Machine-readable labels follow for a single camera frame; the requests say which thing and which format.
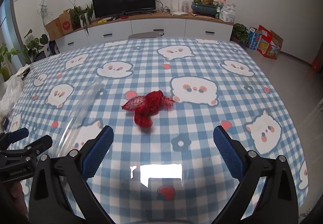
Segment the cardboard box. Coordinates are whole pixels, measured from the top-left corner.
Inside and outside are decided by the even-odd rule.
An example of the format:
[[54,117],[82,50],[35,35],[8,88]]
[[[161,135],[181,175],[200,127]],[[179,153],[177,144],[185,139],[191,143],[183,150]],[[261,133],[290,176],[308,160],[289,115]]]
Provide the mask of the cardboard box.
[[55,40],[64,35],[59,18],[52,20],[50,23],[45,25],[50,40]]
[[249,30],[249,36],[246,43],[246,47],[251,50],[256,50],[260,43],[261,35],[261,31],[258,31],[257,28],[251,27]]
[[284,40],[272,30],[268,31],[261,25],[259,26],[258,30],[261,30],[263,33],[261,35],[258,51],[261,52],[262,56],[264,57],[277,59]]
[[71,17],[69,16],[68,11],[59,15],[59,21],[64,34],[67,34],[73,31],[72,20],[71,20]]

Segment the red flower logo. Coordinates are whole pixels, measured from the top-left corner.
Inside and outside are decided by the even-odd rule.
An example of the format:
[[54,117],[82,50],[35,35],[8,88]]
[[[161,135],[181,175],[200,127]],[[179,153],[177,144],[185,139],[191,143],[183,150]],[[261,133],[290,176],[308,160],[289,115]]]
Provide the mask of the red flower logo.
[[63,29],[68,31],[71,28],[71,24],[69,23],[69,21],[64,21],[63,22]]

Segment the floor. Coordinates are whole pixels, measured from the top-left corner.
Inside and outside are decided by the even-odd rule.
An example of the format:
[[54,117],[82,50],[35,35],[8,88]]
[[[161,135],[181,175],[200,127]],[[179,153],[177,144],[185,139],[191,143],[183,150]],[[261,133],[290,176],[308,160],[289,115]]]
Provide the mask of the floor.
[[280,54],[277,60],[258,51],[248,54],[275,87],[297,130],[308,171],[308,195],[299,212],[314,207],[323,193],[323,75],[316,74],[305,62]]

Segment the red netting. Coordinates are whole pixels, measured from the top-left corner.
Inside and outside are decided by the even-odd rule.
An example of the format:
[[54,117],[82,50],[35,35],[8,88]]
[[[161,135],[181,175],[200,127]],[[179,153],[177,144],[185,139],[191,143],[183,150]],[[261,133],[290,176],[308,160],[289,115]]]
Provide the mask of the red netting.
[[172,109],[174,103],[175,101],[162,91],[154,91],[146,96],[132,98],[122,106],[122,109],[135,112],[134,120],[137,125],[151,127],[150,116],[157,114],[160,108]]

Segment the white cabinet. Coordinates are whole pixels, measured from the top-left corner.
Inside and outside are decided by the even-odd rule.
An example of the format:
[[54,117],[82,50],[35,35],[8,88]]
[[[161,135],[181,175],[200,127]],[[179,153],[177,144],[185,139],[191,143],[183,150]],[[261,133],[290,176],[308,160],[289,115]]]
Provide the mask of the white cabinet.
[[185,37],[229,41],[232,25],[205,20],[186,20]]
[[132,35],[130,20],[112,22],[88,28],[88,42],[90,45],[115,40],[125,40]]
[[164,33],[164,37],[184,37],[186,19],[137,19],[131,21],[132,33],[158,31]]
[[55,41],[61,53],[89,46],[85,30],[70,33]]

